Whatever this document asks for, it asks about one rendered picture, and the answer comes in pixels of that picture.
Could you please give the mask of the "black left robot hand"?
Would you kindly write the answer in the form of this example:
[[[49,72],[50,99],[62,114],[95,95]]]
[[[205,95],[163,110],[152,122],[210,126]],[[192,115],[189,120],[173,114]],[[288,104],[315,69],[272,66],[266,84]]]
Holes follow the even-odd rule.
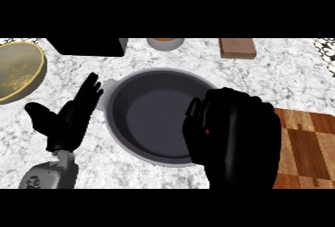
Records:
[[[46,150],[49,152],[65,150],[71,153],[81,145],[90,116],[102,94],[99,75],[92,73],[83,82],[75,98],[65,103],[59,113],[37,102],[25,104],[33,128],[47,137]]]

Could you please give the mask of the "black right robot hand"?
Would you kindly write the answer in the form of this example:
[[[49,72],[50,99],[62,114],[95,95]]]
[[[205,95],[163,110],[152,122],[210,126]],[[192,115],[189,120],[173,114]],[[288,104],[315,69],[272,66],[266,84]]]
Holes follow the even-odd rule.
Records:
[[[182,133],[213,189],[270,190],[282,150],[282,123],[270,103],[230,88],[208,90],[191,102]]]

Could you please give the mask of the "wooden checkered cutting board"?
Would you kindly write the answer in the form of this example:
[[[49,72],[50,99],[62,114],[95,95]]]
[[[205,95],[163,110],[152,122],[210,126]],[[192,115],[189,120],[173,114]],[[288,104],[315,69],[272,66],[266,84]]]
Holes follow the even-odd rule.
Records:
[[[276,189],[335,189],[335,116],[276,108],[282,156]]]

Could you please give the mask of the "grey pot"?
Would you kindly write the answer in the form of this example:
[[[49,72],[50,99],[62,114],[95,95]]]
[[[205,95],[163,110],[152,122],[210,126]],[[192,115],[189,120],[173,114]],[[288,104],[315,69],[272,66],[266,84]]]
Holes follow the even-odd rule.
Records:
[[[182,124],[191,101],[213,88],[195,73],[168,67],[106,80],[98,110],[114,140],[137,159],[170,168],[192,165]]]

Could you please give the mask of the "gold rimmed olive bowl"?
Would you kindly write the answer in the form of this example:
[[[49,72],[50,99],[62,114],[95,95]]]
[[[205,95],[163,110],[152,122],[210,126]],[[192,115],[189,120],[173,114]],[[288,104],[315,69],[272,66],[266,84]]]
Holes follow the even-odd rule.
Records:
[[[0,105],[33,93],[46,73],[47,59],[37,44],[15,42],[0,46]]]

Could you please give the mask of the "black appliance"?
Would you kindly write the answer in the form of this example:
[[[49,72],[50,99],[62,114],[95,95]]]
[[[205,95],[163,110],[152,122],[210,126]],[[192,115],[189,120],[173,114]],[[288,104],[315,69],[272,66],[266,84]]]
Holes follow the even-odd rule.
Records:
[[[99,40],[93,38],[49,38],[49,43],[64,55],[123,57],[129,43],[127,38]]]

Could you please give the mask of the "brown wooden block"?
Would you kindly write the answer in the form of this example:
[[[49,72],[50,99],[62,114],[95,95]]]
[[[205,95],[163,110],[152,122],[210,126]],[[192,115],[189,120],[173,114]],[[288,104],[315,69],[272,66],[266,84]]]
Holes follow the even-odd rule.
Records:
[[[257,57],[251,38],[220,38],[219,43],[223,59],[254,59]]]

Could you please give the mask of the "grey cup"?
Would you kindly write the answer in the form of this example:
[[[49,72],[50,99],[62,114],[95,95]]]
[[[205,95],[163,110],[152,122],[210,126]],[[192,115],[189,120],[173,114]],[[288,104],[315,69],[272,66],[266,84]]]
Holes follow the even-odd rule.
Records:
[[[185,42],[183,38],[148,38],[148,44],[158,51],[176,50]]]

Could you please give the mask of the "black white patterned object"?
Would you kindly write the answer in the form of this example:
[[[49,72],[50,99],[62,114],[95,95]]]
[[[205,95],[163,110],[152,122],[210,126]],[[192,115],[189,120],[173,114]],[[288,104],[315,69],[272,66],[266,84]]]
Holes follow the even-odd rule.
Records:
[[[335,78],[335,38],[315,38],[315,46]]]

